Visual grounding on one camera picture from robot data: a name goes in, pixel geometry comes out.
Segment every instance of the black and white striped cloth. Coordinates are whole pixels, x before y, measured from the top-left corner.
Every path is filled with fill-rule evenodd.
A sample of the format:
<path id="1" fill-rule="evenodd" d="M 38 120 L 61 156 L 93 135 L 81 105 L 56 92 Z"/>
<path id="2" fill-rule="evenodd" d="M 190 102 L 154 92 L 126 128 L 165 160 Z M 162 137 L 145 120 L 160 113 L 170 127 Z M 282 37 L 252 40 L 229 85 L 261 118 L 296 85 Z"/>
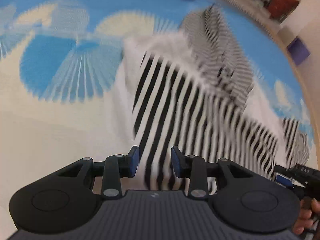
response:
<path id="1" fill-rule="evenodd" d="M 216 95 L 168 58 L 146 53 L 141 61 L 132 114 L 141 158 L 136 176 L 148 189 L 185 188 L 186 181 L 176 179 L 170 165 L 174 145 L 185 155 L 209 162 L 228 158 L 273 176 L 277 138 L 267 128 L 245 118 L 229 97 Z M 214 191 L 214 180 L 209 183 Z"/>
<path id="2" fill-rule="evenodd" d="M 243 108 L 252 89 L 252 71 L 217 6 L 188 14 L 181 28 L 186 31 L 199 71 L 212 90 L 231 98 Z"/>
<path id="3" fill-rule="evenodd" d="M 299 120 L 284 118 L 282 121 L 286 141 L 287 167 L 292 168 L 296 163 L 305 165 L 309 159 L 307 134 L 298 130 Z"/>

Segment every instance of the purple block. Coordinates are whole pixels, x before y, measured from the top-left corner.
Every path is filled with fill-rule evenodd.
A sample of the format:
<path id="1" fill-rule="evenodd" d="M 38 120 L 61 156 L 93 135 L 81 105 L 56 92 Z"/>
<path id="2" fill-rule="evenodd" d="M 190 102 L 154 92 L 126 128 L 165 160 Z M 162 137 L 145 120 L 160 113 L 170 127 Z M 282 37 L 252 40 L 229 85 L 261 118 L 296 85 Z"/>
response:
<path id="1" fill-rule="evenodd" d="M 287 49 L 297 66 L 310 55 L 309 50 L 298 37 L 288 45 Z"/>

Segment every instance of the blue fabric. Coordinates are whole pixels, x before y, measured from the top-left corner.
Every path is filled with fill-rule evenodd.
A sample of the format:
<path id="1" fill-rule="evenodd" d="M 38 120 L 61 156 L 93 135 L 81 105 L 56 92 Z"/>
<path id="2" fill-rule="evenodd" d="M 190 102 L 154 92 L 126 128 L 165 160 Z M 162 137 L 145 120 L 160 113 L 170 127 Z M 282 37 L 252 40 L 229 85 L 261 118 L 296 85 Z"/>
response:
<path id="1" fill-rule="evenodd" d="M 180 25 L 193 10 L 204 9 L 218 0 L 0 0 L 1 8 L 15 8 L 12 19 L 5 19 L 0 30 L 1 43 L 7 42 L 6 55 L 22 36 L 5 34 L 22 13 L 45 4 L 57 4 L 52 12 L 51 26 L 36 22 L 32 28 L 36 36 L 28 44 L 20 64 L 20 78 L 27 90 L 46 99 L 84 101 L 86 97 L 103 97 L 115 80 L 121 61 L 121 37 L 110 39 L 96 34 L 97 26 L 118 12 L 134 12 L 153 17 L 154 30 Z M 278 46 L 249 18 L 226 4 L 221 4 L 231 31 L 251 62 L 259 83 L 279 117 L 295 117 L 301 121 L 300 129 L 312 138 L 310 122 L 304 120 L 302 91 L 285 55 Z M 61 37 L 61 33 L 80 37 Z M 277 99 L 276 84 L 283 90 L 290 106 Z"/>

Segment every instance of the ribbed gray surface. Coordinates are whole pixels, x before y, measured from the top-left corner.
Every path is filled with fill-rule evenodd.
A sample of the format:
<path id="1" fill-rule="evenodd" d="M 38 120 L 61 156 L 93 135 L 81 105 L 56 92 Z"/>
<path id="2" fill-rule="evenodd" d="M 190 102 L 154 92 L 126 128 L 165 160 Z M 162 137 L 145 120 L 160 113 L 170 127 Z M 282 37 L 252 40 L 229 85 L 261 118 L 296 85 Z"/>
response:
<path id="1" fill-rule="evenodd" d="M 289 231 L 257 236 L 220 222 L 207 203 L 186 198 L 182 191 L 128 191 L 118 201 L 105 201 L 85 225 L 57 235 L 23 230 L 10 240 L 297 240 Z"/>

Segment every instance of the human hand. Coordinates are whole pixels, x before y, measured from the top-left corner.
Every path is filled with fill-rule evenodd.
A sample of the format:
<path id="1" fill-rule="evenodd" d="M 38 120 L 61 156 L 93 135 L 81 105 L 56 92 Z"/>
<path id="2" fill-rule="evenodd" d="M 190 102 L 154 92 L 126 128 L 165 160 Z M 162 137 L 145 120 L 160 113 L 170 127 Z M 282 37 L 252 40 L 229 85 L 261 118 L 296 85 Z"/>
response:
<path id="1" fill-rule="evenodd" d="M 296 235 L 301 235 L 305 228 L 311 228 L 313 225 L 313 220 L 311 219 L 312 212 L 320 215 L 320 203 L 313 199 L 311 201 L 311 210 L 303 209 L 304 200 L 300 201 L 300 213 L 297 221 L 293 226 L 293 233 Z"/>

